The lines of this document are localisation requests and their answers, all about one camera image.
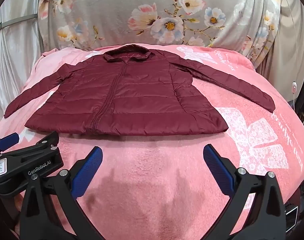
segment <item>floral curtain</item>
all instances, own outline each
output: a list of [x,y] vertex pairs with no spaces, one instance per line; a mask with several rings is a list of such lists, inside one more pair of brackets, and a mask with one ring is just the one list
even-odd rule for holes
[[277,34],[280,0],[40,0],[45,49],[127,43],[238,51],[257,67]]

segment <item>jacket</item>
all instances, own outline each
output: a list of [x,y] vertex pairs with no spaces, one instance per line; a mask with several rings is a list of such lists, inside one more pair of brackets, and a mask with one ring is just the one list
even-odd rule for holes
[[4,117],[60,84],[26,127],[137,136],[225,132],[227,123],[192,85],[193,77],[241,95],[271,113],[275,109],[268,94],[235,76],[167,51],[133,44],[76,65],[62,65],[12,101]]

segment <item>jacket collar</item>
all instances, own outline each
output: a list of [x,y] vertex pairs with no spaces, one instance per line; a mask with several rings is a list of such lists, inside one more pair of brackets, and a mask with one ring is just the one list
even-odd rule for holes
[[[120,56],[120,54],[123,54],[123,53],[128,53],[128,55]],[[121,59],[122,57],[143,60],[143,59],[147,59],[151,53],[152,52],[150,50],[148,50],[144,47],[138,46],[136,44],[130,44],[130,45],[126,45],[121,48],[118,48],[118,49],[107,51],[103,55],[107,61],[116,61],[118,59]]]

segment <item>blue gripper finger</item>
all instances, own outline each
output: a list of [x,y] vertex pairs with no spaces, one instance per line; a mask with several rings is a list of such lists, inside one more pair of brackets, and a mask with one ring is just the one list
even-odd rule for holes
[[208,144],[203,149],[203,158],[222,193],[230,197],[233,196],[234,179],[222,162],[221,156]]
[[15,132],[0,139],[0,152],[4,152],[19,142],[19,135]]
[[74,199],[84,195],[95,173],[100,167],[103,160],[103,152],[101,148],[94,147],[87,156],[84,165],[78,171],[71,185],[71,194]]

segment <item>silver screw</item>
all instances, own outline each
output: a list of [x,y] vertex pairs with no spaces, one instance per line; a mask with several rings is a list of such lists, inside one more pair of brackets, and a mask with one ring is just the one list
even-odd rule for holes
[[60,176],[64,177],[68,174],[68,170],[62,170],[60,171]]
[[241,175],[246,174],[245,168],[238,168],[237,172],[240,173]]
[[32,174],[31,179],[37,179],[38,175],[36,173]]
[[269,171],[269,172],[268,172],[268,176],[269,176],[270,178],[274,178],[274,177],[275,177],[275,173],[274,173],[273,171]]

